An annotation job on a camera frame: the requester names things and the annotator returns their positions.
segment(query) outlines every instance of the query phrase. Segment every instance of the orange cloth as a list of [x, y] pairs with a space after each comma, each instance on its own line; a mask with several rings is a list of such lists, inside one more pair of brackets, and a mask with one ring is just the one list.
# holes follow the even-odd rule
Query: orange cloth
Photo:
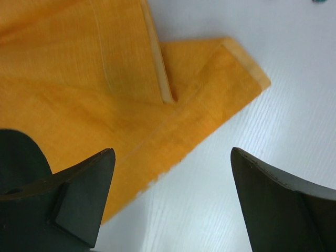
[[[89, 1], [74, 1], [78, 8], [62, 0], [34, 2], [62, 2], [62, 8], [38, 21], [12, 26], [13, 31], [0, 27], [0, 127], [21, 130], [33, 138], [53, 172], [104, 148], [114, 148], [117, 162], [104, 222], [269, 85], [261, 69], [233, 40], [182, 41], [161, 45], [175, 104], [139, 102], [141, 97], [123, 99], [118, 92], [104, 89], [107, 79], [101, 59], [108, 52], [113, 55], [115, 41], [111, 38], [118, 40], [113, 34], [117, 29], [108, 32], [113, 13], [97, 14], [95, 2], [104, 33], [101, 44], [107, 49], [102, 54], [97, 31], [92, 27], [87, 38], [80, 30], [91, 27], [87, 20], [94, 13], [84, 15], [79, 5]], [[49, 31], [48, 20], [53, 18], [55, 30]], [[57, 20], [64, 25], [57, 28]], [[72, 27], [71, 22], [80, 29], [73, 27], [72, 32], [58, 37], [67, 24]], [[35, 25], [43, 29], [28, 33]], [[92, 48], [82, 47], [86, 39]], [[125, 57], [132, 61], [132, 55]], [[153, 64], [140, 63], [144, 69]], [[114, 62], [107, 65], [113, 72]], [[137, 69], [126, 69], [127, 79], [135, 85], [142, 83], [142, 78], [137, 82]], [[149, 71], [148, 79], [155, 79], [151, 75], [155, 73]], [[124, 81], [112, 74], [109, 78]]]

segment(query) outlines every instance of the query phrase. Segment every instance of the black plastic part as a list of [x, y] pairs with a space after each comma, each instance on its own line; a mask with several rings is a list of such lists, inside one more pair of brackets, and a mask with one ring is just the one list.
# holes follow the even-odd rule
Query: black plastic part
[[233, 148], [231, 163], [254, 252], [336, 251], [336, 191]]
[[[29, 181], [34, 179], [34, 174], [37, 180], [0, 195], [0, 251], [90, 251], [96, 243], [113, 176], [114, 151], [106, 149], [71, 168], [45, 176], [44, 172], [50, 168], [41, 161], [44, 156], [37, 145], [20, 132], [5, 133], [14, 136], [13, 152], [2, 150], [13, 155], [12, 160], [16, 157], [20, 161], [14, 162], [16, 168], [12, 170], [10, 160], [3, 163], [6, 166], [0, 166], [0, 170], [7, 169], [0, 173], [1, 181], [10, 181], [18, 175], [24, 182], [22, 171], [33, 174]], [[27, 146], [35, 148], [32, 154]], [[31, 165], [26, 166], [28, 171], [23, 169], [26, 160], [28, 163], [32, 160]]]

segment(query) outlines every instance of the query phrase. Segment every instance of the white table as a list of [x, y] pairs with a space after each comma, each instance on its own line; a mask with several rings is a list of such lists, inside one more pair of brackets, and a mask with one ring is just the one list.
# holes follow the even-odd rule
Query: white table
[[336, 188], [336, 2], [151, 0], [160, 40], [236, 38], [272, 86], [101, 227], [102, 252], [249, 252], [229, 155]]

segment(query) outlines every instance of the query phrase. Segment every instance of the tabletop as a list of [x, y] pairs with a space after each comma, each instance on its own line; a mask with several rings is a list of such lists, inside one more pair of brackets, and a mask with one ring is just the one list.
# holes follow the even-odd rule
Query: tabletop
[[161, 41], [233, 37], [272, 85], [104, 224], [96, 250], [249, 252], [232, 147], [336, 188], [336, 2], [149, 3]]

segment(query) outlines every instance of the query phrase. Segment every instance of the white surface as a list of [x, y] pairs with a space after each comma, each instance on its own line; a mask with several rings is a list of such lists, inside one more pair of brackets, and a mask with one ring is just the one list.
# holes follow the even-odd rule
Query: white surface
[[233, 146], [336, 188], [336, 2], [150, 4], [160, 40], [232, 36], [272, 86], [104, 225], [97, 250], [249, 252], [230, 168]]

